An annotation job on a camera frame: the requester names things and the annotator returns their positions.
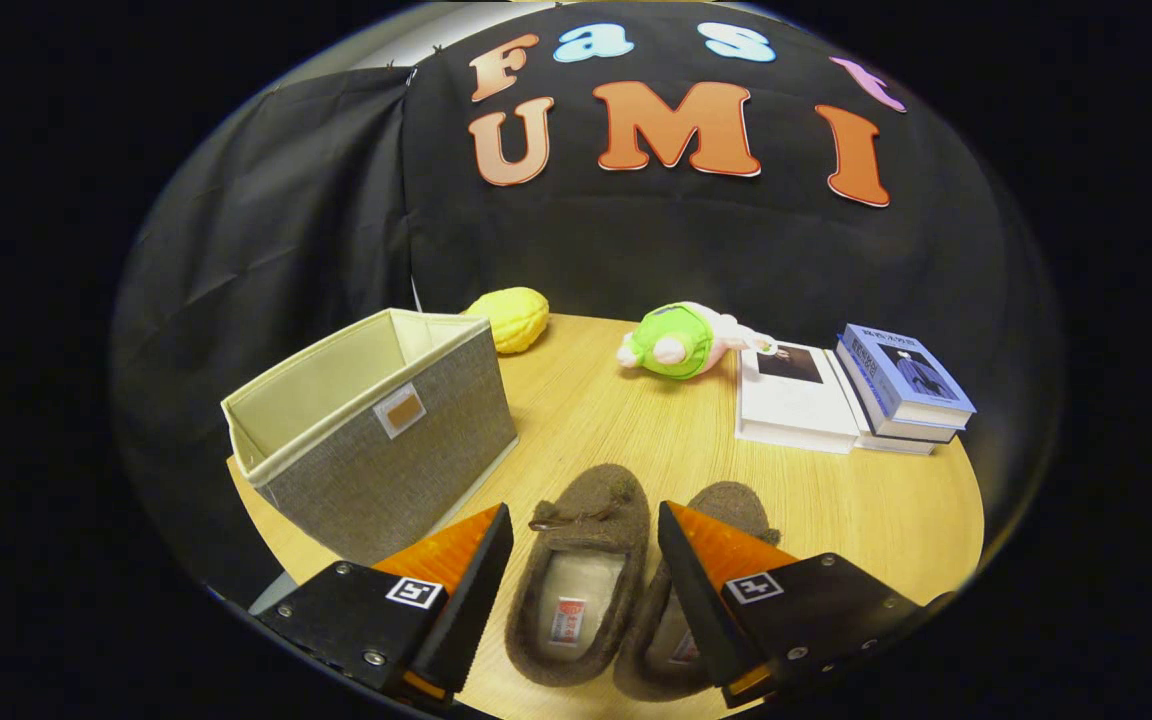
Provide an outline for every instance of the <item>stack of books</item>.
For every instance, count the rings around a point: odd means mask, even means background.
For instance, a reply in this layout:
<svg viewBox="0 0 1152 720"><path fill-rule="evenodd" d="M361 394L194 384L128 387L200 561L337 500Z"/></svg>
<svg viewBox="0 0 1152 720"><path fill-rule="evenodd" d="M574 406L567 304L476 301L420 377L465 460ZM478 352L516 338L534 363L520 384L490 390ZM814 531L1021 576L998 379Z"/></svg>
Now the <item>stack of books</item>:
<svg viewBox="0 0 1152 720"><path fill-rule="evenodd" d="M858 447L929 455L975 414L963 388L915 338L849 324L827 354L851 407Z"/></svg>

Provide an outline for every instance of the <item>letter m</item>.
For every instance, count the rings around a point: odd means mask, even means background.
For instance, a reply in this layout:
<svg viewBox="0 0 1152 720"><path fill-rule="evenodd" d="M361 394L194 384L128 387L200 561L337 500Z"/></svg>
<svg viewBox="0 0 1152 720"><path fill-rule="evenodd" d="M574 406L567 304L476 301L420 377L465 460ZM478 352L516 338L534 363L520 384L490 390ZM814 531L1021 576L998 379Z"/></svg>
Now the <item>letter m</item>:
<svg viewBox="0 0 1152 720"><path fill-rule="evenodd" d="M761 165L750 156L745 136L749 91L726 82L698 82L676 109L641 82L611 82L594 88L607 103L607 152L598 164L607 170L641 170L649 154L639 149L639 132L667 168L675 167L692 135L699 135L691 167L723 176L752 177Z"/></svg>

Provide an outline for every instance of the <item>plush toy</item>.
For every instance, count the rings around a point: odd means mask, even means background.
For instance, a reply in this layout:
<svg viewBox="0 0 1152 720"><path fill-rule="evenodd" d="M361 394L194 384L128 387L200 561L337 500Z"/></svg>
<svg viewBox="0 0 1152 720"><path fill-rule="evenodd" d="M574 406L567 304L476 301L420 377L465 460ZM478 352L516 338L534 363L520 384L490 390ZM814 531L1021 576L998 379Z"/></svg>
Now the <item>plush toy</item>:
<svg viewBox="0 0 1152 720"><path fill-rule="evenodd" d="M530 287L511 287L486 293L462 314L486 316L498 353L522 353L550 324L550 302Z"/></svg>
<svg viewBox="0 0 1152 720"><path fill-rule="evenodd" d="M728 350L776 354L776 341L719 314L698 302L672 302L650 311L632 333L626 333L616 361L684 381L713 367Z"/></svg>

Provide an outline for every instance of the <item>blue letter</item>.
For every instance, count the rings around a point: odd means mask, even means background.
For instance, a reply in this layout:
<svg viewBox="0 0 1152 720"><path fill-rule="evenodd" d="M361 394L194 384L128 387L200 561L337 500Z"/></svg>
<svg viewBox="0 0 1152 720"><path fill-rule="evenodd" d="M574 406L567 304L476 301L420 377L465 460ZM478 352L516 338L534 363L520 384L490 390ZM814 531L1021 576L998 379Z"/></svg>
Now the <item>blue letter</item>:
<svg viewBox="0 0 1152 720"><path fill-rule="evenodd" d="M767 38L742 26L727 23L700 23L696 31L708 37L705 47L723 58L741 58L756 63L771 63L776 52L768 47Z"/></svg>
<svg viewBox="0 0 1152 720"><path fill-rule="evenodd" d="M559 63L578 63L581 60L593 58L593 55L616 58L616 55L624 55L628 51L634 50L634 44L626 41L626 29L612 23L570 29L570 31L563 32L558 41L566 44L559 45L558 50L554 50L554 59Z"/></svg>

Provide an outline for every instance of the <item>orange letter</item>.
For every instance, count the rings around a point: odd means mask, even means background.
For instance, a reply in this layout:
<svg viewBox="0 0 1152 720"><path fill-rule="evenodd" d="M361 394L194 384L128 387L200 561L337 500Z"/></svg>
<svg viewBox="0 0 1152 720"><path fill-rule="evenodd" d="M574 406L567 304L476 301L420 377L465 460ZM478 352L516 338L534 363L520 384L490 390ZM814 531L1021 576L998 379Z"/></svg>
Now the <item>orange letter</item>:
<svg viewBox="0 0 1152 720"><path fill-rule="evenodd" d="M485 97L491 97L517 82L516 77L507 76L505 70L511 69L517 73L522 65L526 65L526 53L524 47L531 47L540 41L535 33L526 33L522 37L513 38L497 50L488 50L470 61L470 67L479 73L479 88L470 96L470 100L479 101Z"/></svg>
<svg viewBox="0 0 1152 720"><path fill-rule="evenodd" d="M838 169L829 176L831 190L874 209L886 209L890 196L878 182L878 156L874 156L878 128L861 115L832 105L817 105L817 113L829 122L838 156Z"/></svg>
<svg viewBox="0 0 1152 720"><path fill-rule="evenodd" d="M522 131L526 136L526 154L517 162L508 162L500 152L500 126L503 113L483 115L470 123L473 136L473 153L479 160L479 174L492 184L522 184L539 176L550 162L550 127L545 120L553 108L553 97L536 97L513 111L522 118Z"/></svg>
<svg viewBox="0 0 1152 720"><path fill-rule="evenodd" d="M763 167L749 154L745 136L745 100L749 91L726 82L698 82L687 91L677 109L660 100L641 82L609 82L594 88L594 97L607 103L607 152L598 164L606 170L641 170L649 154L639 150L639 132L664 167L682 158L695 132L699 149L691 153L691 167L723 176L753 177Z"/></svg>

